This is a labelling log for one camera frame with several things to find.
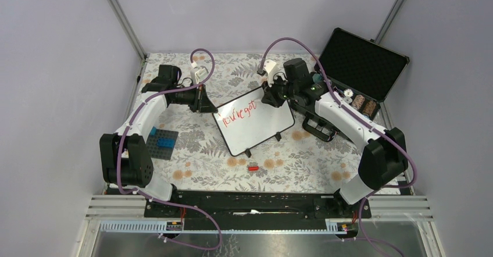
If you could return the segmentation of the small white whiteboard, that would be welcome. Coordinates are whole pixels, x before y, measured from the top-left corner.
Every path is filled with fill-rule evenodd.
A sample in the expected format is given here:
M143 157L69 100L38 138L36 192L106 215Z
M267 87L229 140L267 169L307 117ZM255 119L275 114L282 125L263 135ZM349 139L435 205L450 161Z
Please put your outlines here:
M275 108L261 102L262 87L258 87L217 107L212 116L231 156L247 154L251 149L295 124L294 115L286 102Z

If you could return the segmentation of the red marker cap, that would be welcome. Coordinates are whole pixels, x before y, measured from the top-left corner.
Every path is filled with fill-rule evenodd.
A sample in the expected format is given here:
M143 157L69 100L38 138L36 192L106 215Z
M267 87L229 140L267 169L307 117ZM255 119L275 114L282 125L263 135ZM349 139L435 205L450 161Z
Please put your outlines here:
M257 171L259 170L259 166L248 166L248 171L252 172L252 171Z

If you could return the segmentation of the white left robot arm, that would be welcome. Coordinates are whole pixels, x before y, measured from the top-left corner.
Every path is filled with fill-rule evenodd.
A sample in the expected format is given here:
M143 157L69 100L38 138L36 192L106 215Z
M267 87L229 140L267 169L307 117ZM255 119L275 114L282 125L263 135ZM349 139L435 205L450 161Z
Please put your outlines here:
M194 113L217 112L202 84L210 76L207 68L192 63L189 87L178 82L181 74L177 66L160 65L158 75L143 86L138 108L114 133L103 134L99 140L104 181L121 187L126 194L143 192L158 199L158 209L167 217L178 214L181 203L172 196L172 184L153 176L147 139L154 124L171 104L187 105Z

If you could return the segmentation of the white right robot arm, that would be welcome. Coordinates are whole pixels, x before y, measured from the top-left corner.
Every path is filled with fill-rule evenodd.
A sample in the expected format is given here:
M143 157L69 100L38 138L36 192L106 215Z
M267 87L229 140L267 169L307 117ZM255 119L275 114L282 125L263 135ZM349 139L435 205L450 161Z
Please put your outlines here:
M357 202L382 189L408 168L403 132L396 127L387 130L365 118L334 92L327 77L316 82L304 60L289 60L281 71L278 63L262 59L258 74L267 77L262 84L263 103L276 108L286 101L298 105L304 113L329 122L361 153L357 175L334 195L333 208L338 216L350 216Z

